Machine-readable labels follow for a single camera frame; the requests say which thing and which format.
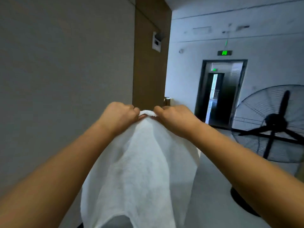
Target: person's left hand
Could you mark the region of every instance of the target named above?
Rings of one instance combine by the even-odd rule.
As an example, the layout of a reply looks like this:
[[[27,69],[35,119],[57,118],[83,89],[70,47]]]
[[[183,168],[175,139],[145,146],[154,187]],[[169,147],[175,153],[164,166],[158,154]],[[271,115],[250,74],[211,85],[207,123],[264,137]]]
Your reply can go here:
[[[139,116],[139,113],[139,108],[134,108],[133,105],[112,102],[104,110],[97,123],[113,137],[116,137],[122,134],[133,123],[146,117],[146,115]]]

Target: fan hub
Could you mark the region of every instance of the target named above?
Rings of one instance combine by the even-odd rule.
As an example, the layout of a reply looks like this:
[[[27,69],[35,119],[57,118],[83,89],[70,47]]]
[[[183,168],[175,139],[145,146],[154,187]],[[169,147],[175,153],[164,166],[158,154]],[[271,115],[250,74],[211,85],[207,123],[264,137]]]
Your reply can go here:
[[[265,118],[265,123],[275,132],[283,132],[287,126],[288,122],[282,115],[270,114]]]

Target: fan base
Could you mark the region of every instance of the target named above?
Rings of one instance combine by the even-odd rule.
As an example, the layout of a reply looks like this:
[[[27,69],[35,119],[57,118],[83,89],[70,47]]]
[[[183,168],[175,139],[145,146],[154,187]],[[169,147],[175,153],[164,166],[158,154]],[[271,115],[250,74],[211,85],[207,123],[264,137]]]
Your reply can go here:
[[[245,211],[247,211],[250,214],[253,214],[257,217],[260,217],[260,215],[258,215],[256,213],[256,211],[253,210],[253,208],[247,204],[247,202],[241,197],[241,195],[239,195],[239,193],[234,189],[231,188],[230,190],[230,194],[233,198],[233,200],[240,206],[242,207]]]

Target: fan blade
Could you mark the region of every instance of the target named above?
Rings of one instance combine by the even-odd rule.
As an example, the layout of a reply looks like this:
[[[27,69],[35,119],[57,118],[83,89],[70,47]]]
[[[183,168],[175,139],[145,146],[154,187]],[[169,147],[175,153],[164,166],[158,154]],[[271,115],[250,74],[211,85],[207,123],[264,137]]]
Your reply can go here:
[[[284,96],[282,98],[281,105],[280,105],[279,115],[281,115],[281,116],[285,116],[285,114],[286,114],[289,97],[290,97],[290,91],[287,90],[284,93]]]
[[[271,130],[271,128],[269,128],[269,126],[261,126],[259,128],[255,128],[255,129],[252,129],[252,130],[241,132],[239,134],[239,136],[256,135],[256,134],[259,134],[259,133],[266,132],[268,130]]]
[[[275,135],[276,135],[275,131],[271,131],[270,138],[269,138],[269,141],[267,143],[267,146],[265,148],[265,152],[264,152],[264,155],[263,155],[263,158],[265,158],[265,159],[268,159],[268,156],[269,156],[269,153],[270,153],[273,141],[275,139]]]
[[[294,139],[298,140],[299,142],[301,142],[304,145],[304,137],[302,135],[299,135],[296,132],[293,132],[289,129],[284,130],[284,132],[286,134],[290,135],[291,137],[293,137]]]

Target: person's left arm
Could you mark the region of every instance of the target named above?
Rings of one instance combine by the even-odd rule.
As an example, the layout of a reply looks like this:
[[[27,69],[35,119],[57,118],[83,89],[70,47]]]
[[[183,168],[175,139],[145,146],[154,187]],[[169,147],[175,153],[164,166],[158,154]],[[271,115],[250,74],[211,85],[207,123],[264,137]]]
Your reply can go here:
[[[0,227],[58,227],[102,151],[144,117],[139,117],[139,111],[132,105],[111,103],[83,135],[0,200]]]

